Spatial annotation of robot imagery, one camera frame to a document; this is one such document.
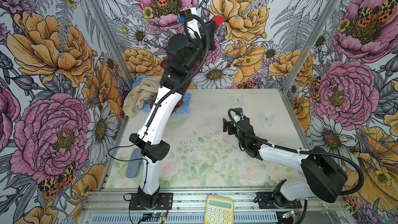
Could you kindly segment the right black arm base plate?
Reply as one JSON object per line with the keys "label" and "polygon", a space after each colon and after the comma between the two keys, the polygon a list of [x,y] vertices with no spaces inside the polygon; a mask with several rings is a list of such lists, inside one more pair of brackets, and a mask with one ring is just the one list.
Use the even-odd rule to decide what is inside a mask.
{"label": "right black arm base plate", "polygon": [[300,200],[289,201],[282,194],[275,194],[271,191],[257,192],[254,203],[258,204],[259,209],[302,208]]}

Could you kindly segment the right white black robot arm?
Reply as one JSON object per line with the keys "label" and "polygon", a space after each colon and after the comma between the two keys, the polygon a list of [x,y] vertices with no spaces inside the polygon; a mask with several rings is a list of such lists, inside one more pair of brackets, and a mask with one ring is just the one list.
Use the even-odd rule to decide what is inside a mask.
{"label": "right white black robot arm", "polygon": [[[273,201],[279,208],[300,198],[318,198],[334,203],[338,196],[352,195],[362,189],[364,174],[351,159],[328,153],[320,147],[293,149],[261,139],[255,135],[250,119],[241,108],[229,109],[228,116],[228,120],[223,120],[223,131],[237,138],[241,151],[251,158],[278,162],[304,174],[304,178],[296,181],[282,180],[267,197],[256,197],[256,202]],[[336,160],[350,164],[358,173],[358,182],[353,188],[344,189],[348,175]]]}

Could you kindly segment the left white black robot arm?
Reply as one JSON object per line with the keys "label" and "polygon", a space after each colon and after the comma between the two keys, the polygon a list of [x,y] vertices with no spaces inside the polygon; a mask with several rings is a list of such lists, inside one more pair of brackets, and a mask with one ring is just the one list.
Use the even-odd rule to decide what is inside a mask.
{"label": "left white black robot arm", "polygon": [[147,202],[156,202],[159,197],[160,162],[170,150],[170,145],[161,140],[166,123],[215,49],[215,31],[225,21],[224,17],[215,16],[205,22],[193,9],[181,11],[179,16],[183,33],[168,40],[165,70],[149,117],[139,132],[130,136],[130,142],[141,150],[144,163],[144,177],[137,194]]}

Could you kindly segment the red black plaid cloth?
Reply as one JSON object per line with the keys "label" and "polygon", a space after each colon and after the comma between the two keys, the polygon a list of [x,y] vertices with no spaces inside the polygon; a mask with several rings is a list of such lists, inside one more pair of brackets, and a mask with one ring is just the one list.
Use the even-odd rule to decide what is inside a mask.
{"label": "red black plaid cloth", "polygon": [[169,56],[165,57],[161,66],[164,69],[164,72],[161,75],[159,90],[173,90],[175,87],[177,87],[177,90],[171,94],[171,96],[175,96],[176,94],[181,96],[172,110],[172,113],[175,113],[182,106],[183,96],[189,86],[189,83],[185,83],[182,86],[180,84],[191,75],[191,72],[181,60],[169,58]]}

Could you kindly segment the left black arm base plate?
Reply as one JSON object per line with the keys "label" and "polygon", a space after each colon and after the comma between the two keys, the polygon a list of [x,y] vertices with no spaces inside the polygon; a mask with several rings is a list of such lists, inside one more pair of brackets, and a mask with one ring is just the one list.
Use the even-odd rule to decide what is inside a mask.
{"label": "left black arm base plate", "polygon": [[132,194],[129,204],[130,211],[145,210],[171,210],[173,205],[173,193],[161,192],[153,196],[143,192]]}

